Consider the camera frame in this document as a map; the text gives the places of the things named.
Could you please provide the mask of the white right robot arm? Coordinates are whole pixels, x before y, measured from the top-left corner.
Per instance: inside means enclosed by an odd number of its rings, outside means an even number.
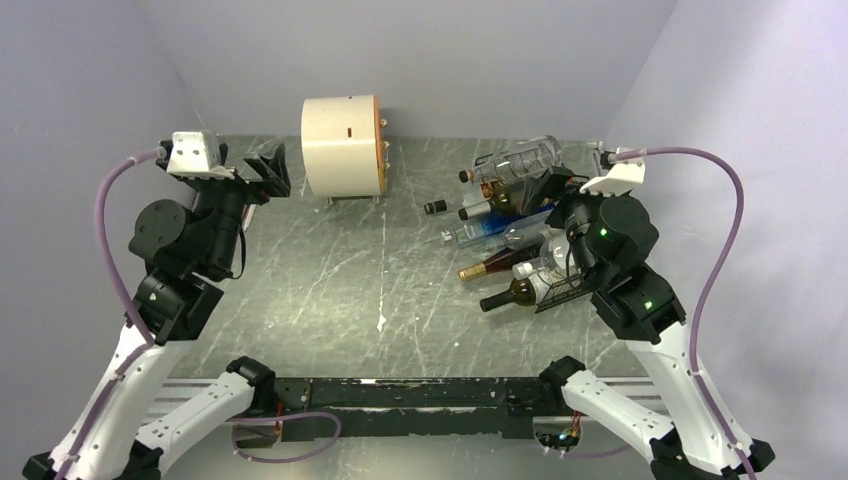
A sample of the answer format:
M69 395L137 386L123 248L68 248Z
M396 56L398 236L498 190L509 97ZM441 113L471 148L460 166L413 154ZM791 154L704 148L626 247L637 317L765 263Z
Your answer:
M570 180L547 222L564 229L567 266L643 366L667 412L620 394L570 356L540 374L542 406L594 419L637 451L657 479L752 479L765 470L776 458L771 445L731 419L698 365L685 310L646 262L659 232L642 203L629 194L584 193Z

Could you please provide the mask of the dark green silver-capped wine bottle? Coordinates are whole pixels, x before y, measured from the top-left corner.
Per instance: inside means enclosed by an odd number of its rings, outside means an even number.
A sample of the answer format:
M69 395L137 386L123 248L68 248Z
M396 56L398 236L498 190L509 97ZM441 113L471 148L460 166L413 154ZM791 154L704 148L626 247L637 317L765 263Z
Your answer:
M494 213L502 217L526 217L552 209L555 200L541 195L540 184L535 180L521 180L500 185L481 202L458 210L460 220Z

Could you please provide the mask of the clear tall glass bottle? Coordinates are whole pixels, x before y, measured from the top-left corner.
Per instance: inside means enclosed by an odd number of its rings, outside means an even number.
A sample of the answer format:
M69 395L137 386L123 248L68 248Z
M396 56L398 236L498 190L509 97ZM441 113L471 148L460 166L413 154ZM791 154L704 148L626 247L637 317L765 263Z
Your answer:
M541 246L544 242L564 233L564 229L554 228L540 222L508 229L504 232L504 245L511 250L521 250L532 246Z

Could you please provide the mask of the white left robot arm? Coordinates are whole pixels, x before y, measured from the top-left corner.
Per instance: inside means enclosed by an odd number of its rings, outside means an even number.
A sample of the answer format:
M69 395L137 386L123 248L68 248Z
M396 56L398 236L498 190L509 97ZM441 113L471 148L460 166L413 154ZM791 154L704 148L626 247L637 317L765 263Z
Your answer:
M205 328L222 297L219 283L246 257L243 214L290 194L285 149L248 158L246 179L226 163L228 148L209 132L178 132L124 160L102 180L94 225L125 324L108 367L83 412L52 450L30 457L27 479L159 479L189 448L229 420L273 421L282 403L276 375L249 357L231 361L212 385L152 423L144 418L178 361ZM145 277L130 294L105 229L115 181L145 162L193 189L187 208L158 200L139 214L130 251Z

